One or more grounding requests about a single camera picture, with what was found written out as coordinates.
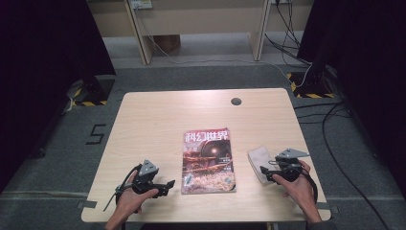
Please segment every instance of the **hand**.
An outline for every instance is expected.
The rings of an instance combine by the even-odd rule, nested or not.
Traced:
[[[134,180],[137,171],[135,171],[129,178],[127,182],[132,182]],[[128,220],[128,217],[131,216],[135,211],[138,211],[139,214],[142,213],[141,205],[146,201],[148,198],[152,198],[153,196],[158,194],[157,189],[152,189],[138,195],[134,193],[132,188],[128,188],[123,191],[120,199],[117,203],[116,210],[114,211],[111,218],[105,224],[104,229],[117,229],[120,227],[124,222]]]
[[[304,168],[304,173],[310,172],[310,167],[305,161],[299,161]],[[322,221],[319,211],[314,203],[313,188],[304,175],[300,174],[299,177],[289,182],[277,174],[273,174],[272,178],[285,189],[286,193],[301,207],[308,223]]]

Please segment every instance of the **wooden table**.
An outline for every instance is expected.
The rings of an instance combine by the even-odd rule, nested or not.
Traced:
[[[241,105],[231,99],[239,98]],[[181,195],[183,134],[191,129],[230,129],[237,192],[230,194]],[[231,89],[137,92],[124,96],[101,159],[88,200],[95,208],[83,208],[82,219],[106,222],[114,201],[108,199],[128,172],[145,159],[158,168],[154,183],[176,180],[168,196],[149,199],[140,222],[276,222],[304,220],[301,209],[282,197],[277,184],[259,183],[247,153],[260,146],[271,155],[292,148],[308,152],[305,139],[284,89]],[[311,176],[319,188],[319,201],[326,202],[310,157]],[[322,219],[329,210],[320,210]]]

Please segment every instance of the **power outlet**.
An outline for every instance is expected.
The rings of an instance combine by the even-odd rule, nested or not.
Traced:
[[[290,4],[293,0],[280,0],[280,4]],[[277,5],[277,0],[271,0],[272,5]]]
[[[151,0],[132,0],[131,8],[133,10],[152,9],[152,3]]]

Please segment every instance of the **black backdrop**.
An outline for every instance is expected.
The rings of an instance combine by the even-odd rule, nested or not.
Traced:
[[[45,143],[73,82],[114,75],[85,0],[0,2],[0,192]]]
[[[315,0],[298,54],[308,61],[321,54],[337,69],[348,105],[404,197],[405,12],[402,0]]]

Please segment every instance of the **magazine cover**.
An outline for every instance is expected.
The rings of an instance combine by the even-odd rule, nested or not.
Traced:
[[[187,131],[183,141],[182,194],[235,191],[229,129]]]

